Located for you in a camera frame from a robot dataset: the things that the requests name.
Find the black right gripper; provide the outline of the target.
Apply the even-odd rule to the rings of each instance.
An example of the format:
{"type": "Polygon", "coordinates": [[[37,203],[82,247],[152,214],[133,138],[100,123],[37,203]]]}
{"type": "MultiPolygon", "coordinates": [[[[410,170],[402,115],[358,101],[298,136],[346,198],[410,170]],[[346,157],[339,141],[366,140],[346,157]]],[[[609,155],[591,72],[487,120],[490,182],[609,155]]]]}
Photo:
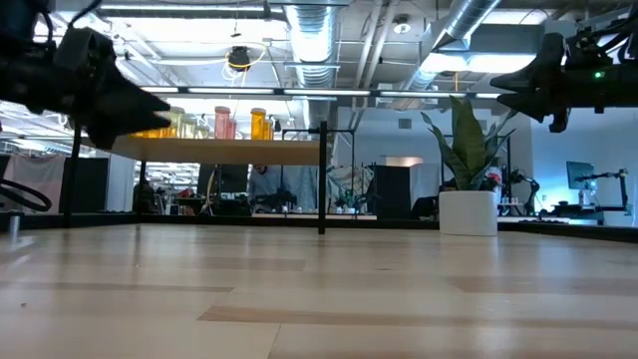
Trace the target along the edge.
{"type": "Polygon", "coordinates": [[[628,56],[631,45],[637,45],[634,34],[638,29],[629,27],[611,32],[579,31],[566,40],[559,33],[542,37],[539,51],[524,68],[492,78],[495,88],[513,91],[501,94],[496,100],[515,112],[544,121],[552,116],[548,125],[551,133],[566,130],[568,108],[593,108],[602,114],[606,108],[638,107],[638,54],[628,56]],[[536,90],[562,90],[562,102],[533,93],[536,90]]]}

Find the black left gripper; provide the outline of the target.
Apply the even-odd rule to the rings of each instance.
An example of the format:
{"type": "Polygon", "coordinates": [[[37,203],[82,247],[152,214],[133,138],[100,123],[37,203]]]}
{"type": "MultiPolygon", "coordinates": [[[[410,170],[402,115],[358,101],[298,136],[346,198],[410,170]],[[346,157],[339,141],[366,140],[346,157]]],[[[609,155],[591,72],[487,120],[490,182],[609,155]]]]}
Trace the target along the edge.
{"type": "Polygon", "coordinates": [[[90,141],[110,150],[116,139],[167,128],[170,121],[153,112],[170,105],[124,77],[115,65],[113,42],[91,28],[71,28],[62,41],[34,43],[0,36],[0,100],[30,111],[67,115],[99,106],[118,117],[98,116],[87,126],[90,141]]]}

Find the black partition panel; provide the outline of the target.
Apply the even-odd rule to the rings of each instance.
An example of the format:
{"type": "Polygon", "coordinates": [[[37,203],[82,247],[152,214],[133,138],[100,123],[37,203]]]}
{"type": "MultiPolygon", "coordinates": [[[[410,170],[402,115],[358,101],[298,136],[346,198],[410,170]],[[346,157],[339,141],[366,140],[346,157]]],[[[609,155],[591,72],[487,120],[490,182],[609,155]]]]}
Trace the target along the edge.
{"type": "Polygon", "coordinates": [[[79,158],[73,186],[72,213],[98,212],[106,209],[109,160],[79,158]]]}

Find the person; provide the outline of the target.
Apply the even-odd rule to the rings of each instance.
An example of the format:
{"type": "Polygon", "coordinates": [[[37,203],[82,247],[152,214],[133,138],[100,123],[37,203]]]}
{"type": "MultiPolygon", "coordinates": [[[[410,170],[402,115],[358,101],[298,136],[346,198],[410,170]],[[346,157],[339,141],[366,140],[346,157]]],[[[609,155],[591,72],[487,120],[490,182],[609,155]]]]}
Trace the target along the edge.
{"type": "Polygon", "coordinates": [[[179,212],[182,215],[195,215],[193,207],[196,202],[193,201],[194,198],[195,194],[191,188],[184,189],[175,196],[175,202],[178,204],[179,212]]]}
{"type": "Polygon", "coordinates": [[[312,166],[253,165],[248,177],[248,197],[276,194],[280,189],[296,196],[304,211],[318,207],[318,168],[312,166]]]}
{"type": "Polygon", "coordinates": [[[139,213],[157,213],[155,191],[146,179],[134,186],[133,211],[139,213]]]}

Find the green snake plant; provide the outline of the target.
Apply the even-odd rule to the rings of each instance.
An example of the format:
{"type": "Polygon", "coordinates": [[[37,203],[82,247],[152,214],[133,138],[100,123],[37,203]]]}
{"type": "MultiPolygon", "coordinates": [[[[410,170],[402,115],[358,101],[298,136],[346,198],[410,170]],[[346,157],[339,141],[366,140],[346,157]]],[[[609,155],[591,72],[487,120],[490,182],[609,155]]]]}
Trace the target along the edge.
{"type": "Polygon", "coordinates": [[[485,133],[469,100],[454,96],[450,96],[450,100],[453,129],[451,144],[425,112],[421,112],[421,116],[438,141],[442,162],[452,171],[457,189],[484,190],[485,174],[513,130],[503,136],[499,133],[518,111],[511,110],[504,120],[493,124],[485,133]]]}

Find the black monitor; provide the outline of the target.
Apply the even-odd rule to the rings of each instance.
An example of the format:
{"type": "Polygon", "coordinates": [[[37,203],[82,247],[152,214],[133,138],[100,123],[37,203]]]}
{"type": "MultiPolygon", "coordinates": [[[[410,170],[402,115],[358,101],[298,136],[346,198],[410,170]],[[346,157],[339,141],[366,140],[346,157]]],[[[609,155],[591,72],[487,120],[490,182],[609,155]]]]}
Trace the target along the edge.
{"type": "Polygon", "coordinates": [[[196,193],[247,192],[248,165],[206,165],[199,167],[196,193]]]}
{"type": "Polygon", "coordinates": [[[589,163],[566,163],[568,187],[578,190],[597,190],[597,180],[594,176],[594,166],[589,163]]]}

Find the grey hanging cloth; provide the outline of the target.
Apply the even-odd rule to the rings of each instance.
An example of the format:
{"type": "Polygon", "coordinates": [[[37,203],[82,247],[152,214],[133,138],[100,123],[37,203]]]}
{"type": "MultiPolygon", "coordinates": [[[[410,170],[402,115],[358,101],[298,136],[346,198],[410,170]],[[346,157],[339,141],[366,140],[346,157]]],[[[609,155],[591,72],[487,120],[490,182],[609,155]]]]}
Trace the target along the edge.
{"type": "Polygon", "coordinates": [[[52,203],[47,213],[58,213],[66,157],[12,155],[3,174],[11,180],[45,195],[52,203]]]}

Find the black chair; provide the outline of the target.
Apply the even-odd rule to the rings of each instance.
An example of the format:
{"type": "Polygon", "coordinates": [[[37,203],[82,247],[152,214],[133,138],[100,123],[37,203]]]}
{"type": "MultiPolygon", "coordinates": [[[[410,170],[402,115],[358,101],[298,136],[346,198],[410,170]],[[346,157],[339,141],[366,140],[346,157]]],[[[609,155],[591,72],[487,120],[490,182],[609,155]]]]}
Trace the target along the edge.
{"type": "Polygon", "coordinates": [[[436,221],[439,219],[440,196],[445,191],[456,190],[453,186],[441,186],[439,192],[433,196],[418,198],[410,212],[410,219],[421,221],[436,221]]]}

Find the black LED light bar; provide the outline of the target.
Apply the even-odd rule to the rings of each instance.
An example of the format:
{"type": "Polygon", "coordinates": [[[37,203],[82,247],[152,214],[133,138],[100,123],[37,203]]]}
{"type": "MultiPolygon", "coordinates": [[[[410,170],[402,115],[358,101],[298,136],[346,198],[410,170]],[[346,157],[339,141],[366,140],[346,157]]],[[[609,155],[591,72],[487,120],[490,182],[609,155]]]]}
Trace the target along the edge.
{"type": "Polygon", "coordinates": [[[301,96],[301,97],[379,97],[442,99],[448,96],[495,100],[499,93],[439,92],[439,91],[388,91],[388,90],[340,90],[316,88],[248,88],[248,87],[161,87],[146,86],[144,91],[153,94],[220,95],[220,96],[301,96]]]}

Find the black cabinet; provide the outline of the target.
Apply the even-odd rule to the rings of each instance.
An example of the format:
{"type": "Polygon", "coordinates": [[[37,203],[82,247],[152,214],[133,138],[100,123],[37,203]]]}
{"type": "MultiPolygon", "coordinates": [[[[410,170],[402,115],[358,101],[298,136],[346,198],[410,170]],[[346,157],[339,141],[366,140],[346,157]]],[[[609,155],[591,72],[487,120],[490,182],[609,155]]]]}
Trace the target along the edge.
{"type": "Polygon", "coordinates": [[[375,167],[375,215],[378,219],[409,219],[411,211],[410,170],[375,167]]]}

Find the small potted plant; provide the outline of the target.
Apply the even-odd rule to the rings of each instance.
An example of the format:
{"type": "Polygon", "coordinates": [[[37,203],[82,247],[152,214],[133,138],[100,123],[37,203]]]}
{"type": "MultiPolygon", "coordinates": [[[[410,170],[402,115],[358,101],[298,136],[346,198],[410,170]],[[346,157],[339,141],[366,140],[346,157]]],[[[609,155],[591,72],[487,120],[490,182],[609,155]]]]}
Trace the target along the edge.
{"type": "Polygon", "coordinates": [[[338,196],[335,206],[338,213],[358,214],[363,200],[362,194],[356,193],[353,189],[347,189],[338,196]]]}

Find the silver spiral air duct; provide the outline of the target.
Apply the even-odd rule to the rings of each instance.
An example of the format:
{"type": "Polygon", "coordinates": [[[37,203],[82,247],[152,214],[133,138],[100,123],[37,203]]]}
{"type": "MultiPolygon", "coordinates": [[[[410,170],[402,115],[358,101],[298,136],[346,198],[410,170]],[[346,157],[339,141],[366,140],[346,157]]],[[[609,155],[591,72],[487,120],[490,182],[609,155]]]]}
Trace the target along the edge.
{"type": "Polygon", "coordinates": [[[336,6],[287,5],[289,38],[298,86],[303,89],[328,89],[336,85],[337,69],[330,67],[337,57],[336,6]]]}
{"type": "Polygon", "coordinates": [[[437,72],[425,69],[426,60],[436,50],[470,36],[501,0],[454,0],[447,16],[428,25],[421,43],[423,60],[403,83],[402,91],[424,91],[437,72]]]}

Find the black metal shelf frame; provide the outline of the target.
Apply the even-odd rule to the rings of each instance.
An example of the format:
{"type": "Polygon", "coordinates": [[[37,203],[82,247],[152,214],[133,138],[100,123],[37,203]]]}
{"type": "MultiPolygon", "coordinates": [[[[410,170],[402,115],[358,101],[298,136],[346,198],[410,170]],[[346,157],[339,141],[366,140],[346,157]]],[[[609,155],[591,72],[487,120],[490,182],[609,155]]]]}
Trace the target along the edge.
{"type": "MultiPolygon", "coordinates": [[[[279,219],[279,224],[288,223],[292,226],[315,226],[320,234],[324,234],[326,229],[330,226],[327,218],[327,135],[331,132],[326,124],[322,124],[318,129],[311,131],[313,134],[318,135],[320,139],[319,143],[319,164],[318,168],[318,217],[316,219],[279,219]]],[[[219,225],[235,225],[235,224],[249,224],[249,225],[263,225],[265,222],[261,219],[241,219],[239,217],[223,219],[188,219],[178,218],[176,216],[168,215],[150,215],[135,212],[133,214],[125,214],[122,219],[117,219],[114,214],[91,214],[88,219],[74,219],[71,209],[73,186],[76,178],[76,167],[79,159],[79,147],[92,145],[88,138],[83,138],[79,129],[75,129],[73,137],[73,150],[71,156],[68,159],[68,166],[65,168],[65,181],[63,185],[63,195],[65,204],[63,206],[63,221],[62,225],[66,228],[74,228],[81,226],[93,226],[93,225],[118,225],[118,224],[142,224],[142,223],[170,223],[170,224],[219,224],[219,225]]],[[[141,172],[146,171],[147,163],[142,161],[141,172]]]]}

